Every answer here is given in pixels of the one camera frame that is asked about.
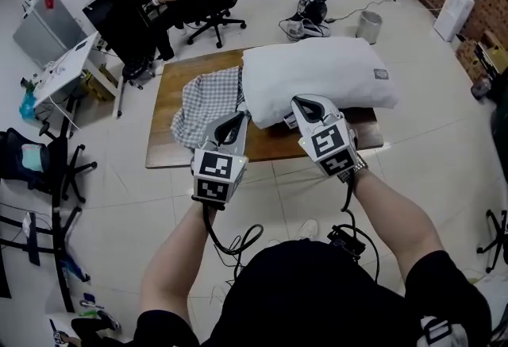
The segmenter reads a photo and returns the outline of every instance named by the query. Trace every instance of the white pillow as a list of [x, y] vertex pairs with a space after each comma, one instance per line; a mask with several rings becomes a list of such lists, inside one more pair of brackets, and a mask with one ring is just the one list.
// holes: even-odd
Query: white pillow
[[339, 109], [394, 108], [398, 101], [387, 67], [361, 38], [309, 38], [246, 50], [242, 85], [261, 129], [281, 122], [297, 94], [326, 96]]

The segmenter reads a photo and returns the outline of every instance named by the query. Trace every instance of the tile floor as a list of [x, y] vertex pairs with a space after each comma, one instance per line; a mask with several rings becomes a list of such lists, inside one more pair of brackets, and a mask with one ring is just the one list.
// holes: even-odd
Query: tile floor
[[[246, 20], [248, 28], [223, 28], [223, 49], [287, 43], [276, 24], [294, 13], [297, 1], [238, 0], [232, 16]], [[378, 0], [330, 0], [329, 16], [343, 17], [370, 1]], [[375, 111], [386, 144], [362, 155], [377, 176], [429, 213], [457, 265], [481, 275], [487, 257], [477, 256], [475, 249], [489, 241], [484, 212], [506, 207], [506, 184], [489, 131], [492, 107], [478, 104], [471, 96], [466, 73], [433, 31], [432, 15], [417, 0], [397, 0], [371, 9], [383, 17], [374, 49], [390, 68], [402, 101], [395, 110]], [[333, 24], [333, 35], [353, 36], [357, 15]], [[217, 51], [212, 32], [199, 37], [192, 47], [175, 33], [170, 35], [179, 60]], [[159, 78], [151, 81], [143, 91], [127, 88], [124, 115], [118, 121], [109, 118], [108, 106], [80, 114], [77, 122], [82, 130], [71, 141], [86, 144], [86, 159], [99, 165], [81, 182], [87, 204], [70, 237], [71, 249], [92, 280], [90, 285], [72, 280], [71, 285], [76, 296], [92, 291], [122, 322], [126, 337], [132, 337], [135, 329], [144, 268], [191, 201], [192, 178], [187, 168], [144, 168], [159, 82]], [[23, 186], [14, 183], [2, 183], [0, 189], [4, 202], [48, 212], [42, 195], [28, 196]], [[271, 239], [293, 238], [307, 218], [320, 222], [320, 238], [325, 240], [332, 224], [347, 220], [339, 213], [345, 193], [336, 179], [323, 179], [308, 159], [250, 164], [233, 201], [217, 219], [217, 235], [227, 243], [251, 224], [262, 223], [264, 235], [246, 253], [245, 261]], [[356, 200], [351, 208], [358, 226], [372, 235], [379, 248], [379, 282], [400, 289], [394, 256], [373, 233]], [[20, 213], [5, 207], [1, 212], [18, 218]], [[3, 237], [15, 233], [2, 227]], [[7, 345], [50, 346], [43, 312], [54, 310], [54, 300], [58, 301], [52, 260], [43, 256], [37, 268], [21, 251], [6, 249], [3, 256], [13, 299], [0, 299], [0, 337]], [[374, 275], [371, 249], [360, 261]], [[504, 271], [500, 263], [497, 272]], [[232, 275], [207, 244], [189, 299], [201, 340], [208, 337], [220, 315], [228, 287], [224, 281]], [[30, 331], [20, 331], [20, 323], [24, 330], [28, 324]]]

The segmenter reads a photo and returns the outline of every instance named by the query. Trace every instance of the trash can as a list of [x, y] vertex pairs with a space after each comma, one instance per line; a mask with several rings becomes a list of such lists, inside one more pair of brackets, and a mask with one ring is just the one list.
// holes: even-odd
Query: trash can
[[382, 23], [383, 19], [377, 13], [362, 11], [360, 13], [360, 20], [358, 21], [356, 37], [364, 38], [371, 45], [375, 44]]

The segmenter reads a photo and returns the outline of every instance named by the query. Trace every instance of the checkered cloth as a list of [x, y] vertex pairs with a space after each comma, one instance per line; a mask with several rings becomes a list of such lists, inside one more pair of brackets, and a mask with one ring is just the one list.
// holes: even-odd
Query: checkered cloth
[[243, 101], [239, 90], [241, 69], [231, 67], [200, 75], [183, 88], [183, 107], [173, 117], [171, 131], [175, 141], [197, 148], [209, 122], [237, 109]]

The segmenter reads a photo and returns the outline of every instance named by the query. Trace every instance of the white desk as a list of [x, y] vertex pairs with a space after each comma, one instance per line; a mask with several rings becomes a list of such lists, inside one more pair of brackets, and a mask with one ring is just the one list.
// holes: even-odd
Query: white desk
[[[113, 117], [118, 118], [124, 79], [120, 76], [118, 87], [115, 87], [88, 59], [97, 39], [98, 33], [93, 33], [87, 39], [79, 42], [73, 49], [64, 53], [58, 60], [55, 60], [52, 67], [44, 71], [33, 92], [36, 99], [34, 107], [38, 107], [42, 102], [50, 99], [52, 94], [81, 77], [83, 68], [86, 68], [115, 97]], [[67, 115], [65, 110], [61, 110], [62, 113]]]

